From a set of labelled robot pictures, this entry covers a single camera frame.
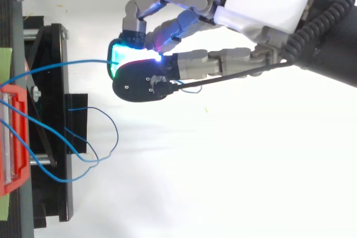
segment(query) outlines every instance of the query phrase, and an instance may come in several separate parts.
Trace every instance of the white background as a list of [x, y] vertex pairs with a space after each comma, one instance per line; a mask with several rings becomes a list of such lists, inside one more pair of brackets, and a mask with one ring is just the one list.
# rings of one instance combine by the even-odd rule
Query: white background
[[[70, 31], [69, 60], [106, 59], [129, 0], [26, 0], [24, 13]], [[178, 14], [150, 17], [148, 30]], [[252, 47], [225, 29], [199, 33], [175, 52]], [[70, 90], [109, 113], [120, 144], [74, 183], [74, 217], [48, 218], [44, 237], [356, 237], [357, 94], [296, 67], [258, 78], [126, 103], [106, 66], [72, 66]], [[89, 111], [100, 156], [115, 142], [110, 121]], [[74, 175], [86, 165], [74, 159]]]

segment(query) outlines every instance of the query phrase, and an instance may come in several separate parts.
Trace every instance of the robotic hand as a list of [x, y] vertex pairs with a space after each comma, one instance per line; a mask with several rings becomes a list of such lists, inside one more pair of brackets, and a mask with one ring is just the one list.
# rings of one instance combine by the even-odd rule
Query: robotic hand
[[[144, 18], [167, 3], [185, 9], [146, 34]], [[162, 100], [180, 89], [297, 65], [357, 86], [355, 0], [131, 0], [123, 31], [109, 47], [114, 92], [133, 102]], [[182, 38], [225, 26], [257, 46], [163, 56]], [[205, 79], [178, 85], [175, 80]]]

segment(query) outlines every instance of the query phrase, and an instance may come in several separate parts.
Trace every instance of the blue light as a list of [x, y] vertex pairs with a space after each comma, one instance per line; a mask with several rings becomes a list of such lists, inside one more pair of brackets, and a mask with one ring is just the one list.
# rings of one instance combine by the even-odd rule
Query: blue light
[[119, 65], [112, 64], [110, 70], [112, 76], [115, 77], [117, 70], [124, 64], [139, 60], [155, 59], [157, 62], [161, 61], [161, 55], [154, 50], [136, 50], [134, 48], [122, 46], [120, 44], [113, 45], [111, 61], [119, 63]]

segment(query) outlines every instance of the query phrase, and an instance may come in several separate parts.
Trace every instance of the red plastic part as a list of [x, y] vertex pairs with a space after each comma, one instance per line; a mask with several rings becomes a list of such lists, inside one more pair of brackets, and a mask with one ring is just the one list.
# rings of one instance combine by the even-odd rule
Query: red plastic part
[[[6, 85], [1, 89], [2, 93], [12, 95], [12, 106], [27, 114], [27, 91], [15, 85]], [[12, 111], [12, 128], [28, 144], [28, 124], [27, 119]], [[30, 177], [30, 155], [27, 149], [13, 137], [13, 155], [15, 175], [17, 178], [4, 185], [5, 177], [2, 168], [2, 153], [0, 148], [0, 196], [7, 195], [23, 185]]]

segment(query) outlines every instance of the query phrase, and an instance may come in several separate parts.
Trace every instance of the green tape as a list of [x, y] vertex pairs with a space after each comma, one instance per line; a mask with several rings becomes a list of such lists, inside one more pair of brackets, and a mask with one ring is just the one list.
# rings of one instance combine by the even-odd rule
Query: green tape
[[0, 47], [0, 84], [10, 79], [12, 48]]
[[10, 195], [0, 197], [0, 221], [7, 221], [9, 217]]
[[[0, 47], [0, 84], [10, 79], [12, 48]], [[9, 217], [10, 195], [0, 197], [0, 221]]]

